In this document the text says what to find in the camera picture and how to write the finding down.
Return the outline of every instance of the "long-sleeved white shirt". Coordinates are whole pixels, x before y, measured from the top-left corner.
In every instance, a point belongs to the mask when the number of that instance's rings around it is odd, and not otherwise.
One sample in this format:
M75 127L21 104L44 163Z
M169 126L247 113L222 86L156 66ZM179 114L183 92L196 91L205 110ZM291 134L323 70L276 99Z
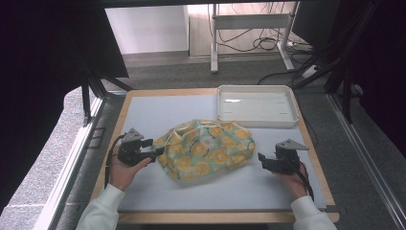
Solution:
M80 217L77 230L116 229L120 203L124 192L108 184L100 196L93 199ZM326 213L320 212L309 195L296 199L291 204L295 215L294 230L334 230L335 225Z

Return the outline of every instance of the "white tray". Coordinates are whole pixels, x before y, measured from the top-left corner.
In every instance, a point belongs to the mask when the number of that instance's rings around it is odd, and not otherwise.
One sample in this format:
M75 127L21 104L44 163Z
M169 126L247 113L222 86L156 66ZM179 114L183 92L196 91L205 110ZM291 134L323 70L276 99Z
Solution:
M292 89L284 85L221 85L218 119L243 127L293 127L299 121Z

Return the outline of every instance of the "person's left hand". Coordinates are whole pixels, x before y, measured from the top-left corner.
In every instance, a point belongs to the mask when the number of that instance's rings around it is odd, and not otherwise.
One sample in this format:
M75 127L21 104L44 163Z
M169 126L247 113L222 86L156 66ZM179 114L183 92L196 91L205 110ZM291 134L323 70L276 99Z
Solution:
M137 171L145 167L151 161L151 158L144 159L133 167L128 167L118 159L117 154L119 149L120 146L115 147L111 157L110 184L125 192Z

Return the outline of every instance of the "patterned fabric bag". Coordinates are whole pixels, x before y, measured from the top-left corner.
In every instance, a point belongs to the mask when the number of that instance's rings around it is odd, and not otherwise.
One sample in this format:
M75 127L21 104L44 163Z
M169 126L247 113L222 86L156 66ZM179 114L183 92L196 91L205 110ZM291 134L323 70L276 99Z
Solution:
M255 142L251 132L237 123L191 120L170 129L152 147L165 147L158 157L164 171L186 180L247 163Z

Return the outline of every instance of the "yellow floral bag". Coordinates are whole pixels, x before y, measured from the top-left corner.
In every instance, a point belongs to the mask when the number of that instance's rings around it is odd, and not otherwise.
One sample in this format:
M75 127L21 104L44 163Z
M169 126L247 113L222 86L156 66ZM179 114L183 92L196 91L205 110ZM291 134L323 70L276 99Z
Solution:
M234 169L253 156L251 132L233 122L191 120L156 139L155 150L165 147L158 161L174 179L191 179L220 169Z

